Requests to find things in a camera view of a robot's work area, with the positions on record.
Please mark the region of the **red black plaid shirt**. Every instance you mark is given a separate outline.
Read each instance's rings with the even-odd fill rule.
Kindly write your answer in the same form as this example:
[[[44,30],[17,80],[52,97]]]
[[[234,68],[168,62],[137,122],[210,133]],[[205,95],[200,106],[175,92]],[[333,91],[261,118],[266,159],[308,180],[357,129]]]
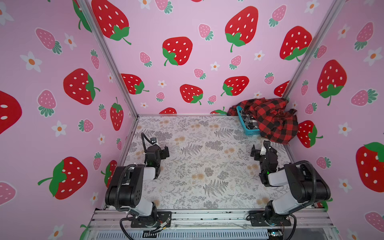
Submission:
[[[287,99],[250,99],[229,108],[227,116],[237,116],[237,107],[258,122],[260,135],[272,142],[286,145],[299,131],[297,110],[286,111]]]

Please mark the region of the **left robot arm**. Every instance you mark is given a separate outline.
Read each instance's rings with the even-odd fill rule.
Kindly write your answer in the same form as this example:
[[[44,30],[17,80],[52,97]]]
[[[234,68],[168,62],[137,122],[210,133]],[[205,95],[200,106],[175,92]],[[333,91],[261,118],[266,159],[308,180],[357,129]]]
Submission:
[[[135,224],[155,225],[159,219],[157,207],[142,196],[143,182],[156,180],[161,173],[162,160],[169,156],[167,146],[162,149],[154,144],[146,151],[144,165],[117,167],[105,195],[106,205],[115,207],[119,212],[133,214]]]

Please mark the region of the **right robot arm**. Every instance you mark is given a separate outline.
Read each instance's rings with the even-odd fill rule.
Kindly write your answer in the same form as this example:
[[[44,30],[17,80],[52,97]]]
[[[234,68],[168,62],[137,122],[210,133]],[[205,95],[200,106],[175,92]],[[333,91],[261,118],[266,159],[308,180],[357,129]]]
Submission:
[[[259,177],[265,187],[289,186],[289,191],[267,203],[264,211],[250,211],[246,217],[253,227],[290,226],[290,217],[315,202],[329,200],[331,191],[308,161],[285,164],[278,169],[277,150],[264,141],[260,150],[252,147],[251,157],[260,162]]]

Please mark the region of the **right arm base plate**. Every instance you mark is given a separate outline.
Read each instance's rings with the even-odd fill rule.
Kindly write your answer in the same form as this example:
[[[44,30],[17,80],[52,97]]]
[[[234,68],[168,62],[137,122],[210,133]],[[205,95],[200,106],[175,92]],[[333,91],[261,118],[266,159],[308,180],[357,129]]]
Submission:
[[[249,211],[246,220],[251,222],[253,227],[289,227],[292,225],[289,215],[269,216],[265,211]]]

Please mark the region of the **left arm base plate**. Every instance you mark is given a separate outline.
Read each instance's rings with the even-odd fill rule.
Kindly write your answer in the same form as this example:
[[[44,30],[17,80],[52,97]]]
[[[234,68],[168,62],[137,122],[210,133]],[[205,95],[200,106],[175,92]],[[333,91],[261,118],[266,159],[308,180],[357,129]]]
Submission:
[[[160,211],[148,217],[137,217],[131,222],[131,228],[158,228],[170,227],[172,212]]]

